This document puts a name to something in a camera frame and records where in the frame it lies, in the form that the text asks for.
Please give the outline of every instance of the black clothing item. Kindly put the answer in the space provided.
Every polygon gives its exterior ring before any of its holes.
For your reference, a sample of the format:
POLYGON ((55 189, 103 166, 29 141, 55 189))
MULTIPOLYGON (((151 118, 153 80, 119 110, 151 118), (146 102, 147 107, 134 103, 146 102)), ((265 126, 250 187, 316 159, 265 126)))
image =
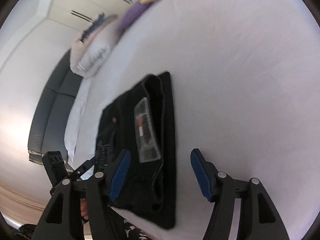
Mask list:
POLYGON ((131 164, 110 205, 128 209, 163 228, 175 225, 176 160, 171 78, 148 75, 107 106, 97 136, 95 172, 122 149, 131 164))

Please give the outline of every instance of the white bed sheet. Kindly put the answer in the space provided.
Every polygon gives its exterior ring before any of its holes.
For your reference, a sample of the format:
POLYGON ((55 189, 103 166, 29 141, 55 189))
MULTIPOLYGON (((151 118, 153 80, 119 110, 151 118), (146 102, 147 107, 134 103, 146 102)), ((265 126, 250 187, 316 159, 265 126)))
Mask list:
POLYGON ((77 168, 73 165, 73 159, 75 155, 76 142, 80 130, 82 115, 84 113, 84 108, 87 102, 91 82, 92 77, 82 79, 76 99, 69 113, 66 130, 64 133, 64 144, 69 156, 68 163, 73 169, 77 168))
MULTIPOLYGON (((159 239, 202 239, 213 205, 190 165, 198 147, 233 178, 259 178, 290 239, 301 239, 320 210, 319 52, 320 29, 301 0, 161 0, 127 31, 95 77, 74 165, 94 155, 102 110, 147 73, 168 70, 177 135, 176 227, 163 230, 118 212, 159 239)), ((234 227, 229 239, 236 239, 234 227)))

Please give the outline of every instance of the human hand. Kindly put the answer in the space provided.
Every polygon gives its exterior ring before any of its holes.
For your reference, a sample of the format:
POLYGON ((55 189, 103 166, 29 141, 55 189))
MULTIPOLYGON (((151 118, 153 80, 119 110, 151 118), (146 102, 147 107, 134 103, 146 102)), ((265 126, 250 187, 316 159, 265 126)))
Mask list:
POLYGON ((86 199, 80 199, 80 210, 81 210, 81 216, 85 220, 89 220, 88 217, 88 203, 86 199))

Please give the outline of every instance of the clothing label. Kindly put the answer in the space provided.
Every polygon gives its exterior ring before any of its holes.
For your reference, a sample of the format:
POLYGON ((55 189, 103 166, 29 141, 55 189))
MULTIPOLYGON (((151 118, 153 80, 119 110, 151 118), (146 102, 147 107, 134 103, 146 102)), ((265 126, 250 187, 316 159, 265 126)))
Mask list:
POLYGON ((140 163, 161 159, 152 127, 148 99, 144 97, 134 108, 134 120, 140 163))

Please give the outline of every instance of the purple cloth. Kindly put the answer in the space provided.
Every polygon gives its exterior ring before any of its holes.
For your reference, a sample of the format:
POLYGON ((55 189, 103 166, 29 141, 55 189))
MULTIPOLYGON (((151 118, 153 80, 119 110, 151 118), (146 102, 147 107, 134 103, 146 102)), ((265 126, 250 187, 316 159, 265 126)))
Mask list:
POLYGON ((137 1, 124 14, 118 25, 118 30, 129 28, 151 5, 152 3, 140 3, 137 1))

